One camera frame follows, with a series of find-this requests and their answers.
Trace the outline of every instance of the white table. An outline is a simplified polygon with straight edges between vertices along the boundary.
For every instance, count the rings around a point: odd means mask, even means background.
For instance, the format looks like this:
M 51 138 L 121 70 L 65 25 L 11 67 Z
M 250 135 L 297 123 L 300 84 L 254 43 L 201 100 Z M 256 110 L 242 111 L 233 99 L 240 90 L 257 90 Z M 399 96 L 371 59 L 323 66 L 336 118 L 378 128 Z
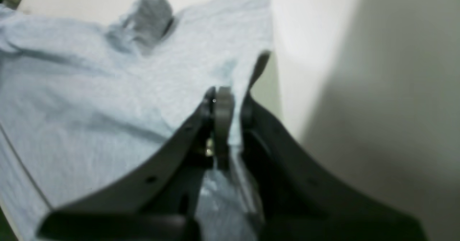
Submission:
M 19 10 L 107 25 L 133 1 L 22 0 Z M 436 241 L 460 240 L 459 9 L 273 0 L 276 61 L 254 90 L 318 162 L 420 218 Z

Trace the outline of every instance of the black plastic part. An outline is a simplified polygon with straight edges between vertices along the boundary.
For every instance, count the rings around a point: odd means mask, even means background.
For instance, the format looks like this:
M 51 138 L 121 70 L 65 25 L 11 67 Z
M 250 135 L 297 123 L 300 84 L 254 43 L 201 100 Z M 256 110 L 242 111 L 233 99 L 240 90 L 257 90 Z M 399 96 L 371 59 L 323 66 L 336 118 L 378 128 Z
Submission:
M 241 114 L 243 161 L 258 182 L 266 216 L 261 241 L 426 240 L 415 219 L 352 190 L 319 166 L 250 95 Z
M 200 107 L 148 161 L 103 190 L 51 212 L 38 236 L 61 241 L 200 240 L 193 215 L 203 174 L 213 164 L 204 152 L 212 131 L 214 92 L 207 92 Z
M 263 53 L 259 55 L 256 61 L 256 65 L 254 66 L 253 75 L 251 77 L 251 80 L 249 81 L 249 87 L 252 87 L 253 84 L 258 80 L 260 75 L 262 75 L 268 63 L 269 58 L 270 58 L 269 51 L 264 51 Z
M 0 208 L 0 240 L 1 241 L 17 241 L 18 239 L 10 228 L 3 211 Z

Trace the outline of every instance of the screw hole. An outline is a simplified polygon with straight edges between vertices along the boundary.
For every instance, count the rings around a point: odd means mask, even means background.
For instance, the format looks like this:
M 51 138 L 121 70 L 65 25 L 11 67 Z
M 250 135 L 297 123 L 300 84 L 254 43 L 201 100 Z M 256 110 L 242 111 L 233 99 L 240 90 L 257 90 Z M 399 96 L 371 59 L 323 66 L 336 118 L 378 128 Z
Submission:
M 307 183 L 311 185 L 312 187 L 319 187 L 318 181 L 313 178 L 307 179 Z
M 154 182 L 156 182 L 156 176 L 149 176 L 145 179 L 145 182 L 147 184 L 153 184 Z
M 190 124 L 187 124 L 187 125 L 185 126 L 185 131 L 191 131 L 192 129 L 193 129 L 193 126 L 190 125 Z

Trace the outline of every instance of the cloth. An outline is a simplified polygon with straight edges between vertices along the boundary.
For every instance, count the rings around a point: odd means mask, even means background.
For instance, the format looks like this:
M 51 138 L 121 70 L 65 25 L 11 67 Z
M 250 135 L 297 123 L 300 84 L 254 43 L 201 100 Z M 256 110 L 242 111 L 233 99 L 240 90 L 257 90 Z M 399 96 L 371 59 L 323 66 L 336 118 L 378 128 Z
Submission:
M 0 201 L 16 233 L 36 240 L 51 208 L 143 163 L 211 86 L 231 86 L 228 141 L 239 152 L 237 118 L 271 35 L 270 0 L 174 16 L 167 0 L 138 0 L 109 27 L 0 6 Z

